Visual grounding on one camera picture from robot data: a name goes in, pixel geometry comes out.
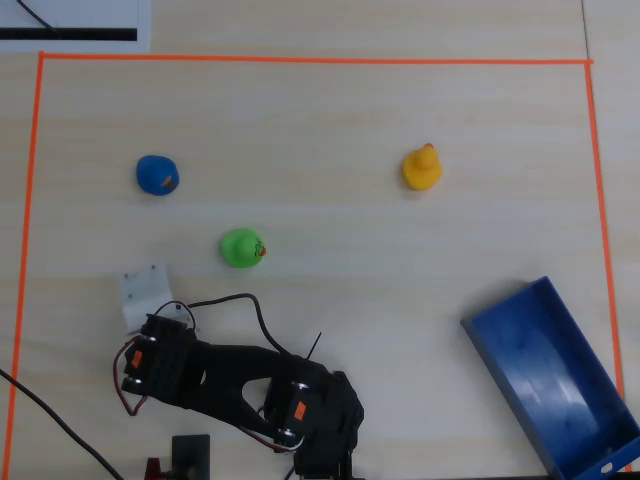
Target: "blue plastic bin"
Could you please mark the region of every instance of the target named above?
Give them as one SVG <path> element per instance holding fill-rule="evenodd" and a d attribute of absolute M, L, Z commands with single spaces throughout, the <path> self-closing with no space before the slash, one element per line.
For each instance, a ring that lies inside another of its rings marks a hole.
<path fill-rule="evenodd" d="M 640 429 L 547 277 L 462 325 L 549 475 L 596 480 L 640 457 Z"/>

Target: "rubber duck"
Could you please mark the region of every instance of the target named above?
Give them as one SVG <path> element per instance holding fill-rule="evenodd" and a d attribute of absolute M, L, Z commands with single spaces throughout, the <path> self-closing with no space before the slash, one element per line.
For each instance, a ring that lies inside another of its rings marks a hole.
<path fill-rule="evenodd" d="M 428 190 L 442 176 L 442 165 L 438 152 L 430 143 L 407 155 L 402 164 L 402 173 L 414 190 Z"/>
<path fill-rule="evenodd" d="M 250 228 L 226 233 L 220 242 L 220 251 L 226 262 L 234 268 L 254 267 L 267 254 L 262 239 Z"/>
<path fill-rule="evenodd" d="M 160 155 L 145 155 L 138 160 L 136 179 L 145 192 L 163 196 L 176 189 L 180 175 L 173 160 Z"/>

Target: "light wood surface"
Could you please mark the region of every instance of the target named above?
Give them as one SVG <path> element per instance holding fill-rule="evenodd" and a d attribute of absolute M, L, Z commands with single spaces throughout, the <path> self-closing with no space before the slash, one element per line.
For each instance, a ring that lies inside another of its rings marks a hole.
<path fill-rule="evenodd" d="M 631 19 L 640 4 L 616 0 L 585 3 L 593 67 L 594 98 L 598 117 L 604 186 L 609 213 L 611 254 L 616 286 L 618 320 L 626 401 L 640 417 L 640 150 L 637 116 L 640 111 L 640 68 L 636 51 L 640 32 Z"/>
<path fill-rule="evenodd" d="M 193 412 L 151 401 L 124 414 L 109 369 L 123 340 L 116 275 L 158 259 L 188 301 L 256 293 L 294 351 L 324 332 L 315 358 L 345 369 L 365 405 L 367 478 L 541 472 L 458 324 L 523 281 L 551 276 L 612 373 L 581 67 L 46 68 L 21 376 L 124 472 L 194 429 L 213 435 L 214 478 L 286 471 Z M 401 159 L 434 139 L 445 175 L 413 194 Z M 170 197 L 133 184 L 151 152 L 181 166 Z M 269 249 L 247 272 L 216 254 L 241 225 Z M 249 305 L 200 318 L 203 339 L 265 345 Z M 12 478 L 44 471 L 100 478 L 20 400 Z"/>
<path fill-rule="evenodd" d="M 584 58 L 579 0 L 154 0 L 152 51 Z"/>

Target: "white plastic mount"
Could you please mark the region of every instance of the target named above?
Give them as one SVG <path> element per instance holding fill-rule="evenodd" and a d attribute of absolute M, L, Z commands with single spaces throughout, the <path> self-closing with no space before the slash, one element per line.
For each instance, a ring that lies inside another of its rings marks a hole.
<path fill-rule="evenodd" d="M 120 275 L 120 302 L 127 334 L 139 331 L 147 321 L 147 313 L 154 313 L 171 300 L 173 294 L 167 269 L 162 264 L 148 265 Z M 167 318 L 179 318 L 184 314 L 183 310 L 174 305 L 168 305 L 162 310 L 162 316 Z"/>

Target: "orange tape border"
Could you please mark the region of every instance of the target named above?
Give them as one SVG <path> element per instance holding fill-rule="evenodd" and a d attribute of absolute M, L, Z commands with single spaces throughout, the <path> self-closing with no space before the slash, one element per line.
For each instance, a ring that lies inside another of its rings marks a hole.
<path fill-rule="evenodd" d="M 593 84 L 591 77 L 592 59 L 448 59 L 448 58 L 316 58 L 316 57 L 270 57 L 270 56 L 234 56 L 234 55 L 125 55 L 125 54 L 69 54 L 69 53 L 38 53 L 38 70 L 33 101 L 33 116 L 31 119 L 31 141 L 29 145 L 29 163 L 27 166 L 27 185 L 25 193 L 24 219 L 22 225 L 22 247 L 20 253 L 20 276 L 18 286 L 18 300 L 16 307 L 16 327 L 13 345 L 13 360 L 11 375 L 18 377 L 20 366 L 20 343 L 22 338 L 22 323 L 24 314 L 24 298 L 26 292 L 27 264 L 29 254 L 29 233 L 31 226 L 31 204 L 33 193 L 33 177 L 35 171 L 36 145 L 38 138 L 38 123 L 40 118 L 40 103 L 42 97 L 42 79 L 45 59 L 50 60 L 122 60 L 122 61 L 182 61 L 182 62 L 238 62 L 238 63 L 289 63 L 289 64 L 342 64 L 342 65 L 583 65 L 589 109 L 589 126 L 591 129 L 591 147 L 598 191 L 598 209 L 600 212 L 600 228 L 602 230 L 602 245 L 604 251 L 605 272 L 607 277 L 607 291 L 609 297 L 609 314 L 611 320 L 611 337 L 616 374 L 616 386 L 620 396 L 624 399 L 624 381 L 622 376 L 622 358 L 620 352 L 620 337 L 616 310 L 616 297 L 613 282 L 613 267 L 611 263 L 611 249 L 609 246 L 609 232 L 604 200 L 604 186 L 602 181 L 602 166 L 600 163 L 600 149 L 598 144 L 598 129 L 593 99 Z M 12 385 L 9 390 L 9 408 L 7 413 L 7 430 L 4 447 L 4 461 L 2 466 L 2 480 L 9 480 L 11 461 L 11 447 L 16 407 L 16 388 Z"/>

